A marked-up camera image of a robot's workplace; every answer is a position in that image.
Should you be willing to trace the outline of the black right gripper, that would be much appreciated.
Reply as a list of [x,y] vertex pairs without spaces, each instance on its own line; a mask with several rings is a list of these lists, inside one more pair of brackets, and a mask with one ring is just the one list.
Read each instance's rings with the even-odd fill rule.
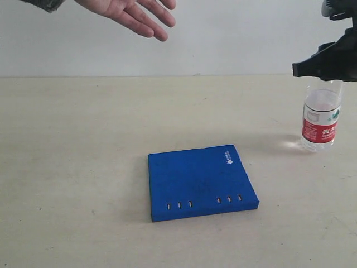
[[294,77],[314,77],[323,81],[356,81],[356,29],[348,28],[336,42],[323,44],[318,54],[292,64]]

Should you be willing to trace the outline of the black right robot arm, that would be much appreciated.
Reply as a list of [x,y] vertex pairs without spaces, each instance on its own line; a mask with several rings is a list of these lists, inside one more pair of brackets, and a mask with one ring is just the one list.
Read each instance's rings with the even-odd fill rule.
[[352,19],[337,41],[322,44],[308,59],[292,64],[293,76],[356,82],[356,1],[323,1],[321,14],[332,21]]

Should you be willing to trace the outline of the grey jacket sleeve forearm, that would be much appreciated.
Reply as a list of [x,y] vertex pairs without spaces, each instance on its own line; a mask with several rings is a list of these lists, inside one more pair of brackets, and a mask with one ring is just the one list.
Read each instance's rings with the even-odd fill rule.
[[65,2],[65,0],[21,0],[24,3],[28,3],[39,9],[46,11],[47,13],[53,13],[59,9],[59,7]]

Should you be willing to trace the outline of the person's open bare hand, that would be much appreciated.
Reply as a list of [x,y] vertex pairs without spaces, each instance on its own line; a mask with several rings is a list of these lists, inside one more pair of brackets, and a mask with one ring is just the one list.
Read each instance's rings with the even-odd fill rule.
[[160,42],[168,40],[168,33],[158,23],[151,19],[145,11],[149,11],[167,27],[174,27],[176,20],[170,13],[176,8],[173,0],[142,0],[142,1],[77,1],[88,11],[106,17],[146,38],[155,38]]

